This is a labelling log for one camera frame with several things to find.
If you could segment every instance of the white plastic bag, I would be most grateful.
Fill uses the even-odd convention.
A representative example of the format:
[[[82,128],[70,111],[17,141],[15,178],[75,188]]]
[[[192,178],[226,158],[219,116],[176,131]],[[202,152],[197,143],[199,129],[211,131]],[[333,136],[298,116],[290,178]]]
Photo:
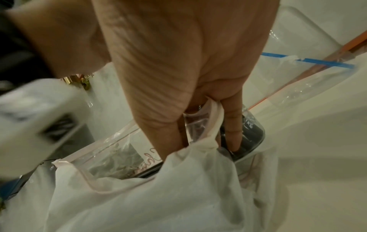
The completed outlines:
[[[262,231],[274,200],[268,193],[274,189],[261,197],[261,184],[257,190],[240,186],[234,163],[215,141],[223,108],[213,100],[207,104],[210,116],[199,140],[169,155],[148,179],[95,178],[71,163],[56,162],[56,188],[44,231]],[[270,175],[272,183],[275,174]]]

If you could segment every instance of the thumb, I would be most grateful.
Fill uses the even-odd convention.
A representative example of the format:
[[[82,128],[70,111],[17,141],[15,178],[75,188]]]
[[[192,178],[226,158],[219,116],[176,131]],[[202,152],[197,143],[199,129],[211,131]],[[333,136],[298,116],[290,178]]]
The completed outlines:
[[[138,118],[136,123],[148,137],[163,161],[166,160],[169,154],[188,146],[183,116],[177,122],[167,123],[159,128],[153,127],[149,122],[140,121]]]

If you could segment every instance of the hand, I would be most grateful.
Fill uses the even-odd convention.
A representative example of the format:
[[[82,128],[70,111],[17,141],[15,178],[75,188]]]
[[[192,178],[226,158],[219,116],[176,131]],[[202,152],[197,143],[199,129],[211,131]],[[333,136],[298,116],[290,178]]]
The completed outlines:
[[[110,62],[90,0],[33,0],[7,14],[56,77],[89,74]]]
[[[177,126],[206,96],[225,110],[230,150],[242,139],[242,86],[267,41],[276,0],[92,0],[134,119],[165,159]]]

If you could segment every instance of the black sleeve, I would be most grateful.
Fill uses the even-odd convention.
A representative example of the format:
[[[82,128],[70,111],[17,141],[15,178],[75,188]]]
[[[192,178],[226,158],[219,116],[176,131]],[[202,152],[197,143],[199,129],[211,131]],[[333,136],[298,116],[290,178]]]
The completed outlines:
[[[53,74],[27,38],[0,12],[0,95],[40,78],[53,78]]]

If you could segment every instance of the white table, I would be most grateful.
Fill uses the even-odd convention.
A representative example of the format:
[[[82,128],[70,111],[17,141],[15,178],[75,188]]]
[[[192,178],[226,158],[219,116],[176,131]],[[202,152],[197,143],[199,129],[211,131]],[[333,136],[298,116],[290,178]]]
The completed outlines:
[[[270,232],[367,231],[367,54],[359,70],[292,109],[251,112],[279,154]]]

